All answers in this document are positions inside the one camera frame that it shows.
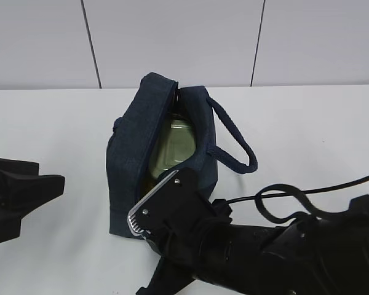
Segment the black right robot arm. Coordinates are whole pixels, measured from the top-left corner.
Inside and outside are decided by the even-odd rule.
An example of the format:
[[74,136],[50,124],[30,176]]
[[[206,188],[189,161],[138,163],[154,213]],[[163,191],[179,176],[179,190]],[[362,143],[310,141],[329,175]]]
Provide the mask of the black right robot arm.
[[176,294],[195,280],[242,294],[369,294],[369,195],[350,219],[287,227],[231,223],[231,208],[193,195],[146,239],[160,255],[139,294]]

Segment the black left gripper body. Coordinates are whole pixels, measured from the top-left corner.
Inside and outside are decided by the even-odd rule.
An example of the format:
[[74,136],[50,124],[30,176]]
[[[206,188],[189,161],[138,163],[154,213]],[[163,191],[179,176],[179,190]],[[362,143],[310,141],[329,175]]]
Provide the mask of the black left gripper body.
[[39,164],[0,158],[0,227],[20,227],[40,207]]

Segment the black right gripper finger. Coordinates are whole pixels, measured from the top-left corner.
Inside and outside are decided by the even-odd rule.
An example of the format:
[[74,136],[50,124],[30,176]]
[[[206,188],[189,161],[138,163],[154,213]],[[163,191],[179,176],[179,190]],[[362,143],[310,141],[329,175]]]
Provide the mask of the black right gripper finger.
[[189,268],[161,257],[149,285],[141,287],[136,295],[174,295],[193,281]]

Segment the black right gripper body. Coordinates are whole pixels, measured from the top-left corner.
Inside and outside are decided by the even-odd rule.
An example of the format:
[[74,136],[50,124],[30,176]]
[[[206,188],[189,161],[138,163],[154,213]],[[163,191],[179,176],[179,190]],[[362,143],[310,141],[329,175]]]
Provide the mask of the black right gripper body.
[[189,268],[195,280],[227,280],[233,244],[231,213],[225,199],[209,202],[196,192],[145,239],[161,257]]

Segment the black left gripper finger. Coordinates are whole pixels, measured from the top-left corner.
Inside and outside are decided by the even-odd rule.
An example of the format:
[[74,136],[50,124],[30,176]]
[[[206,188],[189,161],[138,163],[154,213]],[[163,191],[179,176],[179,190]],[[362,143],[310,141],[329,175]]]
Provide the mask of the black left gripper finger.
[[61,196],[64,188],[61,175],[0,174],[0,213],[17,213],[23,218]]
[[20,236],[21,220],[17,213],[0,213],[0,243]]

